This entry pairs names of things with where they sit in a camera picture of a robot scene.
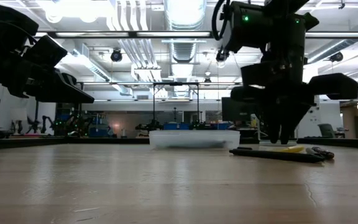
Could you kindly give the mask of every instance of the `black cable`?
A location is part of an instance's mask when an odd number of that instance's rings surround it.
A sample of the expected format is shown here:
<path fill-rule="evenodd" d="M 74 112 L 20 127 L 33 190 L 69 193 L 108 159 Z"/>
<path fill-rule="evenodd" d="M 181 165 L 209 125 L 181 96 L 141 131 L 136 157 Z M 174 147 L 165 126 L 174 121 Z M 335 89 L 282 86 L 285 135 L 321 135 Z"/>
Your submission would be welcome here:
<path fill-rule="evenodd" d="M 32 45 L 37 43 L 37 40 L 31 34 L 29 34 L 24 29 L 22 29 L 21 27 L 18 27 L 17 25 L 14 25 L 14 24 L 11 24 L 10 22 L 5 22 L 5 21 L 0 21 L 0 24 L 8 25 L 8 26 L 11 26 L 11 27 L 14 27 L 14 28 L 20 30 L 27 36 L 27 38 L 29 38 L 29 41 Z"/>
<path fill-rule="evenodd" d="M 218 18 L 218 12 L 223 4 L 224 0 L 219 0 L 214 8 L 214 12 L 212 14 L 212 35 L 215 38 L 215 40 L 220 40 L 222 39 L 224 30 L 226 28 L 226 24 L 227 24 L 227 15 L 224 16 L 224 20 L 223 20 L 223 25 L 222 25 L 222 29 L 221 32 L 218 33 L 218 29 L 216 28 L 216 19 Z M 230 0 L 226 0 L 226 7 L 229 7 L 230 5 Z"/>

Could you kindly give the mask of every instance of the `security camera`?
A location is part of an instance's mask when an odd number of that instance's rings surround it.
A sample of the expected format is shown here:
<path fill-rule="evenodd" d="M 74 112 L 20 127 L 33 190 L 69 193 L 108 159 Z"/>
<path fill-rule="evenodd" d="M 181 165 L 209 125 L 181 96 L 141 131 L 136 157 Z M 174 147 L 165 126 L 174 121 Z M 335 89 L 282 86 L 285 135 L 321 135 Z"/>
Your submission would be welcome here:
<path fill-rule="evenodd" d="M 341 60 L 343 60 L 343 54 L 338 52 L 338 53 L 330 56 L 328 58 L 328 60 L 330 60 L 331 62 L 340 62 Z"/>
<path fill-rule="evenodd" d="M 121 49 L 114 49 L 110 58 L 113 62 L 120 62 L 122 60 Z"/>

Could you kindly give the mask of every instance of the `table surface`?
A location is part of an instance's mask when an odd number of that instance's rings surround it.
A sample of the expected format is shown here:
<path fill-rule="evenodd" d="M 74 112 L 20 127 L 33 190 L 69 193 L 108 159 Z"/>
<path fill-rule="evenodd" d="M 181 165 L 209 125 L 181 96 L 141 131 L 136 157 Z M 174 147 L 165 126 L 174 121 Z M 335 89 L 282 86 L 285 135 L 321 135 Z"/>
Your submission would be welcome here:
<path fill-rule="evenodd" d="M 224 149 L 64 144 L 0 150 L 0 223 L 357 223 L 358 149 L 334 162 Z"/>

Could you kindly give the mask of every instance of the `plastic container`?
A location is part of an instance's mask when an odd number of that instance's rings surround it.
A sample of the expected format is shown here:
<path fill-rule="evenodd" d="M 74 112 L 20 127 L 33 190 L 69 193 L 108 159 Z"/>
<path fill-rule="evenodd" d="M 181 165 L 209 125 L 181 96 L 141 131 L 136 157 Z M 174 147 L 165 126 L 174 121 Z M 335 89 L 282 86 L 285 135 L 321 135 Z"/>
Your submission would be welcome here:
<path fill-rule="evenodd" d="M 150 145 L 158 148 L 226 148 L 240 145 L 239 131 L 163 130 L 150 132 Z"/>

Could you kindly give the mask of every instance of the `ceiling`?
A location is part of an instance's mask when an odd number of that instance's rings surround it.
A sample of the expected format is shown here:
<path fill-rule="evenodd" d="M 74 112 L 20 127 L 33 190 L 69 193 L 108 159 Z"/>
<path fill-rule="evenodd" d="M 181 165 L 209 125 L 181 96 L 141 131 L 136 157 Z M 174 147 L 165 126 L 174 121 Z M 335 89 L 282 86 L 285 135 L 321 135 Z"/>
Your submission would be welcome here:
<path fill-rule="evenodd" d="M 264 0 L 252 0 L 252 3 L 263 4 Z M 346 6 L 344 9 L 338 9 L 340 1 L 338 0 L 310 0 L 305 7 L 300 10 L 299 14 L 306 12 L 312 13 L 320 21 L 319 25 L 313 30 L 325 30 L 325 31 L 347 31 L 347 30 L 358 30 L 358 0 L 344 0 Z M 35 1 L 26 0 L 10 0 L 0 1 L 0 4 L 5 4 L 16 8 L 18 11 L 28 15 L 31 19 L 39 23 L 39 30 L 57 30 L 57 31 L 75 31 L 75 30 L 109 30 L 106 25 L 106 11 L 105 9 L 110 6 L 108 0 L 93 1 L 95 5 L 93 9 L 97 10 L 98 17 L 92 23 L 85 23 L 77 17 L 64 17 L 58 23 L 49 23 L 45 18 L 44 9 L 39 8 L 39 5 Z M 215 0 L 207 0 L 207 7 L 205 12 L 205 19 L 201 30 L 211 30 L 211 18 L 213 13 L 213 7 L 216 4 Z M 146 1 L 147 5 L 147 26 L 150 30 L 166 30 L 165 16 L 163 9 L 162 0 L 151 0 Z M 113 48 L 119 48 L 120 44 L 117 39 L 76 39 L 68 40 L 63 42 L 60 41 L 65 47 L 81 46 L 85 44 L 89 47 L 89 56 L 102 67 L 103 70 L 107 71 L 109 75 L 117 81 L 130 82 L 134 81 L 131 76 L 131 65 L 132 62 L 129 60 L 125 52 L 123 53 L 123 60 L 121 62 L 112 62 L 110 54 Z M 313 52 L 321 49 L 321 47 L 329 47 L 330 44 L 336 43 L 337 40 L 311 40 L 307 39 L 305 44 L 305 54 L 312 54 Z M 152 39 L 152 47 L 154 50 L 155 57 L 157 59 L 158 66 L 161 68 L 161 77 L 166 78 L 172 75 L 171 71 L 171 56 L 168 44 L 162 43 L 161 39 Z M 216 61 L 214 61 L 214 54 L 219 47 L 219 42 L 206 39 L 205 43 L 198 44 L 196 57 L 193 62 L 194 68 L 192 71 L 192 78 L 190 80 L 203 80 L 206 75 L 205 72 L 211 72 L 211 77 L 216 77 L 216 81 L 220 82 L 240 82 L 241 73 L 239 68 L 257 63 L 261 57 L 258 49 L 252 49 L 243 47 L 238 54 L 230 55 L 226 60 L 223 68 L 218 68 Z M 325 62 L 320 61 L 310 66 L 317 67 L 319 74 L 326 74 L 332 72 L 350 73 L 352 78 L 358 80 L 358 43 L 341 51 L 344 55 L 342 62 Z M 95 75 L 87 69 L 84 65 L 74 62 L 72 60 L 62 61 L 59 68 L 68 72 L 79 81 L 94 82 Z"/>

